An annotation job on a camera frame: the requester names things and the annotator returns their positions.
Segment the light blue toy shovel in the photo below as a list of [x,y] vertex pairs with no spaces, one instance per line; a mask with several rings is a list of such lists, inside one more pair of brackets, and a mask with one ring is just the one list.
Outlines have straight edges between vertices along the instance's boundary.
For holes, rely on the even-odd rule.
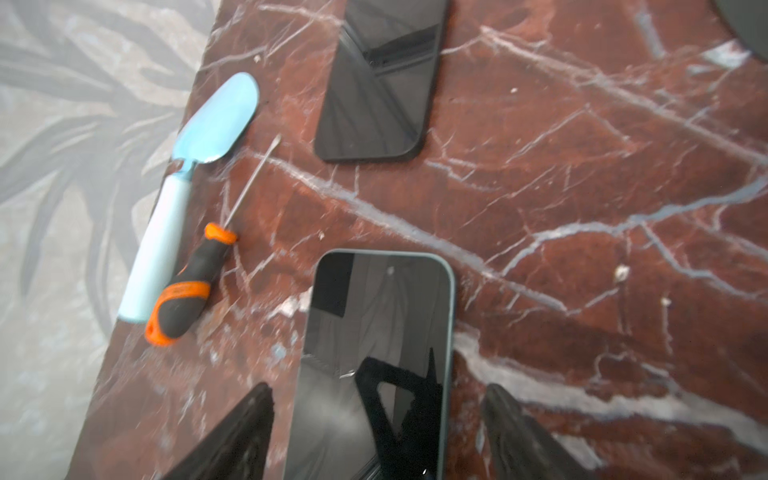
[[199,164],[225,156],[254,116],[260,98],[256,80],[246,72],[230,77],[186,122],[172,149],[181,169],[163,181],[140,242],[117,318],[145,323],[170,281],[178,258],[192,176]]

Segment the orange handled screwdriver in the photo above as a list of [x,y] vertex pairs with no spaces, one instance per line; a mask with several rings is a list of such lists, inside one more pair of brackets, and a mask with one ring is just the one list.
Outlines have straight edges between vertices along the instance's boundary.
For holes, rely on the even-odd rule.
[[169,346],[178,341],[201,316],[211,295],[214,281],[220,274],[238,234],[231,229],[259,172],[282,142],[276,135],[253,171],[226,220],[205,226],[202,240],[191,253],[185,266],[170,280],[159,295],[145,328],[146,340],[155,346]]

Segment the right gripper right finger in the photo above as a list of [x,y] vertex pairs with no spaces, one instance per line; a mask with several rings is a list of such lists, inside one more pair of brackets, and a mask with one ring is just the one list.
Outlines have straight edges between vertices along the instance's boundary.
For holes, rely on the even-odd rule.
[[487,386],[481,415],[498,479],[594,477],[501,385]]

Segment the grey angled phone stand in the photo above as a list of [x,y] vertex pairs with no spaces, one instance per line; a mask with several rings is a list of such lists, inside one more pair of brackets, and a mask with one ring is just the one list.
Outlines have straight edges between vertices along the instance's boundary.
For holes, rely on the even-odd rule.
[[760,59],[767,60],[767,0],[714,0],[730,30]]

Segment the black phone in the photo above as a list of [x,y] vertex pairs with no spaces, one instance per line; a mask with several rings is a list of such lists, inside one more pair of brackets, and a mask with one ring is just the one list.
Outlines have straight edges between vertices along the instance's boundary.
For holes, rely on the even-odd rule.
[[314,152],[328,163],[409,161],[436,88],[447,0],[347,3]]
[[437,255],[320,258],[286,478],[444,477],[455,303],[454,273]]

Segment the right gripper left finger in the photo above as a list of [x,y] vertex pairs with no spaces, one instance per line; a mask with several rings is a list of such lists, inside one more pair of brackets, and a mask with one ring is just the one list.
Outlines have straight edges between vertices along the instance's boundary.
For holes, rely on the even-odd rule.
[[174,468],[167,479],[261,479],[275,418],[273,391],[251,389]]

